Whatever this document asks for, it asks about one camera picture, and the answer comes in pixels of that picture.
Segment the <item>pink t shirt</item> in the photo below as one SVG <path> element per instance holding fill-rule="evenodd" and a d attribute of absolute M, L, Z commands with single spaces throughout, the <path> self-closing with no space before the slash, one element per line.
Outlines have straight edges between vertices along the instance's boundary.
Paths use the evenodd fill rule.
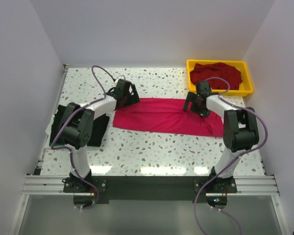
<path fill-rule="evenodd" d="M 221 118 L 211 112 L 202 117 L 175 98 L 142 98 L 139 103 L 115 112 L 113 127 L 145 132 L 183 134 L 204 137 L 223 136 Z"/>

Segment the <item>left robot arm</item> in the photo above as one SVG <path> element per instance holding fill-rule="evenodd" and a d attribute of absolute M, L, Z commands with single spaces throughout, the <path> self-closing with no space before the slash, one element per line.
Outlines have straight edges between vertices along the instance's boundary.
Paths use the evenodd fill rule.
<path fill-rule="evenodd" d="M 69 177 L 63 179 L 65 193 L 95 192 L 94 179 L 87 160 L 87 144 L 93 136 L 94 121 L 105 118 L 106 114 L 139 103 L 136 87 L 128 80 L 118 78 L 103 98 L 85 104 L 69 103 L 57 127 L 57 134 L 51 148 L 55 149 L 58 140 L 64 143 L 57 149 L 67 149 L 70 155 Z"/>

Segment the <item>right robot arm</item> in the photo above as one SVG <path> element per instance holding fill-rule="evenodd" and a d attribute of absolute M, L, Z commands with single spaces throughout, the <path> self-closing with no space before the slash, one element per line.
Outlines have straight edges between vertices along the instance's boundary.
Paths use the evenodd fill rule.
<path fill-rule="evenodd" d="M 218 163 L 212 167 L 208 181 L 200 185 L 195 183 L 196 192 L 224 192 L 228 186 L 234 186 L 234 171 L 239 158 L 249 153 L 259 142 L 257 121 L 252 108 L 237 108 L 228 104 L 219 93 L 212 92 L 208 81 L 196 84 L 196 93 L 188 92 L 183 110 L 190 110 L 207 118 L 214 112 L 223 123 L 223 144 L 225 146 Z"/>

